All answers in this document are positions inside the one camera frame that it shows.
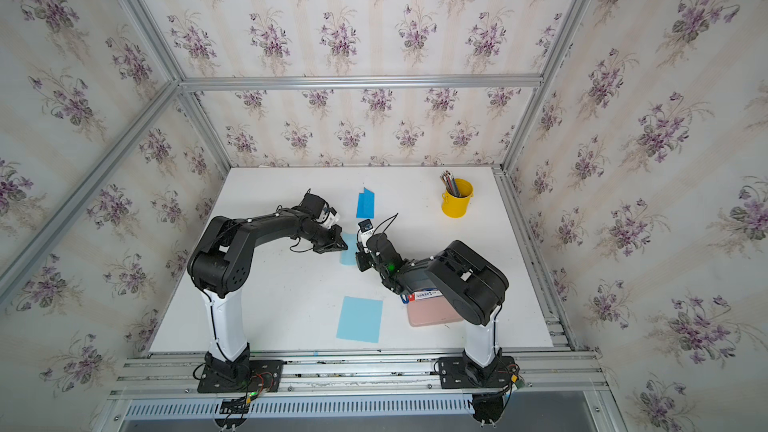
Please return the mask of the light blue paper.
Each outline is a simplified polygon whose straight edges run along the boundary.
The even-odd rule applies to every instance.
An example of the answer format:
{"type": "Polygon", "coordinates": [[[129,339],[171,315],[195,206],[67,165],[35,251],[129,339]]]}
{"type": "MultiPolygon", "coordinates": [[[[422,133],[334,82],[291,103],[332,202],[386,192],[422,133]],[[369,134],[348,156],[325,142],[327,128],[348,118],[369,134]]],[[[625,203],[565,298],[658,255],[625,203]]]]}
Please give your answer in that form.
{"type": "Polygon", "coordinates": [[[365,343],[378,343],[383,302],[381,300],[345,296],[336,337],[365,343]]]}
{"type": "Polygon", "coordinates": [[[340,255],[340,263],[343,266],[356,266],[357,238],[353,233],[342,233],[342,239],[347,246],[340,255]]]}

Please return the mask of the bright blue square paper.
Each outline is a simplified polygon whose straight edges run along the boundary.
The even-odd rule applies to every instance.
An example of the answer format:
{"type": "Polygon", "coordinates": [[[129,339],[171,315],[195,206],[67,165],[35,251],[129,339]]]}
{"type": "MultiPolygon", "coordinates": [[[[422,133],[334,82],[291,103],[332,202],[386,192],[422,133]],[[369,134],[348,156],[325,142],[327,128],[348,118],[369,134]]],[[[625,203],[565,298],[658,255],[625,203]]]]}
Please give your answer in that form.
{"type": "Polygon", "coordinates": [[[367,188],[358,194],[356,218],[361,220],[375,217],[375,193],[367,188]]]}

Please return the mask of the light blue front paper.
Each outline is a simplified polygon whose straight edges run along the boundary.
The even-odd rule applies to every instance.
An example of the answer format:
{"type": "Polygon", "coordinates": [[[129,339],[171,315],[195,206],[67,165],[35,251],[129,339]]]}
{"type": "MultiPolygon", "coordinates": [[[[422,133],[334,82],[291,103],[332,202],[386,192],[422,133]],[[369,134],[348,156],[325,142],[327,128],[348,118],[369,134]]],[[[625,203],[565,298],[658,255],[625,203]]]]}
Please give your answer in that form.
{"type": "Polygon", "coordinates": [[[383,302],[381,300],[345,296],[336,337],[365,343],[378,343],[383,302]]]}

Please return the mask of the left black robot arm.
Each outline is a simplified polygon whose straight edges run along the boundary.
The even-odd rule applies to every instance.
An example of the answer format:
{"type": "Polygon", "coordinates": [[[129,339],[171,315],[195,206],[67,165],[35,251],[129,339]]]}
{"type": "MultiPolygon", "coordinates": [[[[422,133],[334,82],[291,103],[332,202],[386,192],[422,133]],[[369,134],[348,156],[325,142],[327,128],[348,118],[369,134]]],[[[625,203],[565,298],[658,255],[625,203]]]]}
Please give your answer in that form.
{"type": "Polygon", "coordinates": [[[228,380],[249,374],[241,289],[250,275],[254,251],[285,238],[308,241],[316,254],[348,249],[336,210],[306,192],[298,205],[280,206],[271,214],[212,218],[189,258],[187,274],[203,298],[211,332],[205,364],[228,380]]]}

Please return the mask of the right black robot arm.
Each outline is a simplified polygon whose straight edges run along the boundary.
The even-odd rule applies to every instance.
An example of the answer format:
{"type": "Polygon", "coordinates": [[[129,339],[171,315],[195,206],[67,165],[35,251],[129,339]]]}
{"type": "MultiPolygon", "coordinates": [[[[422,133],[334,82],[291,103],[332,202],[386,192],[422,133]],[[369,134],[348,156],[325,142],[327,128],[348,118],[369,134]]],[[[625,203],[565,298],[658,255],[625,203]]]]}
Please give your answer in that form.
{"type": "Polygon", "coordinates": [[[509,281],[492,263],[460,240],[443,251],[407,260],[385,233],[359,238],[355,254],[360,271],[375,270],[382,285],[398,296],[437,290],[467,325],[463,361],[469,375],[488,376],[499,365],[497,317],[509,281]]]}

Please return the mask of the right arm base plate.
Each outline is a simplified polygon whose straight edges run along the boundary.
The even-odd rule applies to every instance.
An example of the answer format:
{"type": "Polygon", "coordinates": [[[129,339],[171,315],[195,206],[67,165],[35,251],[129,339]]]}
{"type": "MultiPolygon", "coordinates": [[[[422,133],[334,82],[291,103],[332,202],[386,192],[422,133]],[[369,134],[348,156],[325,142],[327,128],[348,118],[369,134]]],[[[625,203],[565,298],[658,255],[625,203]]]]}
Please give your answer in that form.
{"type": "Polygon", "coordinates": [[[501,351],[487,366],[463,354],[438,358],[433,368],[442,389],[506,389],[524,384],[515,359],[501,351]]]}

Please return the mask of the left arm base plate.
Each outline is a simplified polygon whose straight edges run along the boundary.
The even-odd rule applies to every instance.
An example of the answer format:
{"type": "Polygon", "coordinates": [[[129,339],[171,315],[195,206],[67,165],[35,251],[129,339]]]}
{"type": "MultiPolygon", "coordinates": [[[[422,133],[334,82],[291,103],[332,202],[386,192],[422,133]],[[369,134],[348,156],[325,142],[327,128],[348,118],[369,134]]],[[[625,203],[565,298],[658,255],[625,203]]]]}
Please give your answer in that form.
{"type": "Polygon", "coordinates": [[[284,365],[281,360],[251,360],[248,365],[236,365],[234,377],[228,378],[212,366],[200,364],[193,378],[198,382],[197,392],[202,394],[276,392],[284,365]]]}

